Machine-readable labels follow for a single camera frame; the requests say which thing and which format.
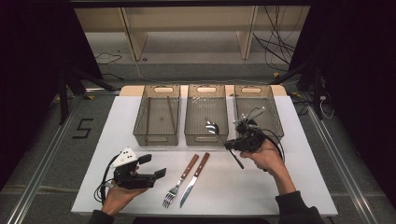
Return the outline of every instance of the person's hand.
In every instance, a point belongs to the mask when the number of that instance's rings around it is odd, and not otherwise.
[[[259,150],[255,152],[241,152],[242,158],[250,158],[260,169],[265,169],[275,179],[280,195],[294,192],[296,188],[291,181],[289,171],[280,158],[279,153],[269,140],[265,139]]]
[[[146,192],[148,189],[124,189],[112,182],[113,188],[108,190],[102,212],[114,217],[122,210],[134,197]]]
[[[265,139],[262,146],[255,152],[243,151],[240,156],[242,158],[250,158],[254,161],[258,168],[267,170],[270,175],[274,171],[285,168],[285,164],[280,158],[279,153],[268,139]]]

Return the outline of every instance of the fork with wooden handle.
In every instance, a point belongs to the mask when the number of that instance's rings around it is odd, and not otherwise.
[[[189,165],[187,166],[186,170],[184,170],[183,175],[181,175],[181,178],[177,181],[177,184],[175,185],[174,188],[170,189],[169,192],[166,194],[165,198],[163,199],[163,207],[168,208],[169,204],[173,201],[177,194],[178,187],[183,183],[184,179],[186,176],[189,174],[192,166],[194,166],[195,162],[198,160],[199,156],[195,154]]]

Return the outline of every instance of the brown translucent basket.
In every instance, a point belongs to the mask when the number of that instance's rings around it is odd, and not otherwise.
[[[256,121],[262,128],[262,131],[274,141],[276,141],[276,137],[279,141],[282,139],[284,136],[282,124],[277,113],[271,86],[235,85],[234,99],[236,119],[239,119],[242,114],[247,116],[248,113],[256,107],[264,107],[264,112],[253,120]]]
[[[218,124],[219,135],[207,130],[205,125],[208,120]],[[189,86],[184,134],[187,146],[223,147],[222,142],[228,137],[224,85]]]
[[[139,146],[177,146],[180,86],[145,86],[134,123]]]

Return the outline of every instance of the white tabletop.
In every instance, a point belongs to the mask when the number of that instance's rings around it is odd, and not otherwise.
[[[153,174],[166,168],[166,176],[158,179],[154,188],[136,197],[121,212],[139,217],[265,217],[278,215],[275,200],[277,189],[274,179],[259,170],[249,159],[241,159],[242,170],[224,147],[187,147],[184,137],[184,120],[187,99],[180,101],[179,144],[177,147],[140,147],[133,135],[135,118],[141,97],[116,97],[107,118],[105,128],[93,154],[87,174],[81,184],[72,212],[87,215],[101,204],[93,198],[93,192],[102,181],[109,161],[130,147],[137,156],[152,154],[152,161],[140,165],[139,174]],[[282,123],[286,166],[307,206],[316,206],[325,217],[337,215],[331,195],[324,183],[318,165],[307,142],[304,130],[288,96],[275,96],[276,107]],[[235,138],[233,126],[233,99],[227,98],[229,137]],[[192,192],[179,207],[182,193],[190,182],[205,152],[210,153]],[[169,208],[163,207],[167,191],[175,186],[192,158],[200,158],[185,182],[179,188]],[[110,169],[108,178],[113,177]]]

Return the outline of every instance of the knife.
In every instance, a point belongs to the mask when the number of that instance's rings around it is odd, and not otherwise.
[[[195,181],[197,181],[198,175],[201,173],[202,169],[204,168],[204,165],[205,165],[207,159],[209,159],[209,156],[210,156],[210,154],[206,152],[204,157],[201,160],[201,163],[199,163],[199,166],[198,166],[197,170],[195,171],[195,174],[192,177],[190,184],[187,186],[186,190],[183,193],[183,196],[181,197],[180,207],[183,206],[184,202],[186,202],[186,200],[187,200],[187,197],[189,197],[189,194],[190,194],[192,188],[194,187]]]

